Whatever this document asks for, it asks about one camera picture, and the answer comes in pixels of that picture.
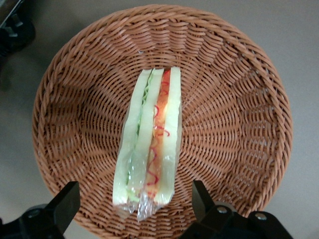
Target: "clear plastic packaging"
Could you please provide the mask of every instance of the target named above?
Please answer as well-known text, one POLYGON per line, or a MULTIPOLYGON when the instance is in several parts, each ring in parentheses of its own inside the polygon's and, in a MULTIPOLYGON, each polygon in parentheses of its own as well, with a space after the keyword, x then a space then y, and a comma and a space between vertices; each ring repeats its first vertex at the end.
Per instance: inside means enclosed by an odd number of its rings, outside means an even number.
POLYGON ((113 205, 137 210, 139 221, 167 205, 174 195, 180 142, 180 69, 143 70, 122 129, 113 205))

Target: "black bracket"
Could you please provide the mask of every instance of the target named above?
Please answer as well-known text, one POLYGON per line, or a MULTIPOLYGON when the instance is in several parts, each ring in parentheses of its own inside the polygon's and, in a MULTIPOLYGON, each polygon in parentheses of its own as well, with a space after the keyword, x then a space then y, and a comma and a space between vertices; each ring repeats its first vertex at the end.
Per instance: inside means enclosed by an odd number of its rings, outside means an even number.
POLYGON ((5 225, 0 222, 0 239, 64 239, 79 208, 79 183, 69 182, 45 208, 31 209, 5 225))
POLYGON ((252 212, 245 218, 230 205, 214 203, 202 181, 193 182, 192 206, 197 222, 180 239, 293 239, 270 213, 252 212))

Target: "black object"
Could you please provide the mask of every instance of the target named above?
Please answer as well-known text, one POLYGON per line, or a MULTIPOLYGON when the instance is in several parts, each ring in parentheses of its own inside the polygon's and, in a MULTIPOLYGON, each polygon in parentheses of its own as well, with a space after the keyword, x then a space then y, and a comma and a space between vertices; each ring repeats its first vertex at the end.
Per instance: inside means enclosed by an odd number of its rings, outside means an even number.
POLYGON ((79 183, 69 182, 45 208, 31 209, 5 225, 0 220, 0 239, 64 239, 79 208, 79 183))
POLYGON ((23 0, 3 0, 0 6, 0 57, 20 51, 35 38, 31 20, 19 9, 23 0))
POLYGON ((215 204, 201 181, 194 181, 192 206, 197 222, 180 239, 293 239, 270 213, 245 218, 226 204, 215 204))

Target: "table surface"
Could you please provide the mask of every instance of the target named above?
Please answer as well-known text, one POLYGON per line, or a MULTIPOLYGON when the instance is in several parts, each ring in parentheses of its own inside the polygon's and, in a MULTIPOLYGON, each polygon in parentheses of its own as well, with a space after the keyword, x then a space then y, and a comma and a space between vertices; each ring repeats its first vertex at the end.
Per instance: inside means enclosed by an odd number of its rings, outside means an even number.
MULTIPOLYGON (((112 12, 151 3, 213 12, 260 45, 277 68, 291 103, 294 142, 284 179, 266 207, 295 239, 319 238, 318 0, 32 1, 33 43, 10 57, 0 76, 0 217, 5 223, 52 196, 33 154, 31 117, 40 80, 77 32, 112 12)), ((68 239, 94 239, 72 222, 68 239)))

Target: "wicker basket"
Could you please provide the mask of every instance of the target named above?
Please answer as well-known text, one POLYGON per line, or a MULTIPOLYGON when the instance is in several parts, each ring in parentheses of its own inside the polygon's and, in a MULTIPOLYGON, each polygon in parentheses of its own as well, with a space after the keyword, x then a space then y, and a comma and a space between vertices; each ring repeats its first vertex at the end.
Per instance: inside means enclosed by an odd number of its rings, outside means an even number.
POLYGON ((33 141, 53 194, 80 182, 76 221, 102 238, 177 238, 195 220, 191 182, 239 213, 265 207, 287 167, 292 119, 260 47, 214 14, 148 5, 113 13, 73 37, 38 88, 33 141), (172 202, 146 221, 112 207, 118 146, 142 69, 182 73, 182 145, 172 202))

